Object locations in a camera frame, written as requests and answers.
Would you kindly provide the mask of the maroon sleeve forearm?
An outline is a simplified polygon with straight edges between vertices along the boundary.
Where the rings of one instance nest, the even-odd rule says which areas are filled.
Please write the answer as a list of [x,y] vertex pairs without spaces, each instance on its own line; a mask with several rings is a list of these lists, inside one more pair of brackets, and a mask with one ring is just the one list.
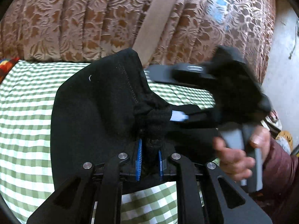
[[298,157],[274,140],[263,164],[263,189],[256,199],[273,223],[298,223]]

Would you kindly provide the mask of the person's right hand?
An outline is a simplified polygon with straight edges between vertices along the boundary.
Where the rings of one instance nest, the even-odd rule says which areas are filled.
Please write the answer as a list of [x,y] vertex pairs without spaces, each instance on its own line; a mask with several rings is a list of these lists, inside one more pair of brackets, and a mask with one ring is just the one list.
[[[257,126],[250,137],[250,145],[255,149],[261,150],[263,161],[266,160],[270,152],[270,141],[271,134],[263,126]],[[234,181],[248,179],[252,176],[251,170],[255,166],[255,160],[252,157],[248,157],[243,150],[226,147],[225,141],[221,137],[213,139],[213,148],[220,159],[220,168]]]

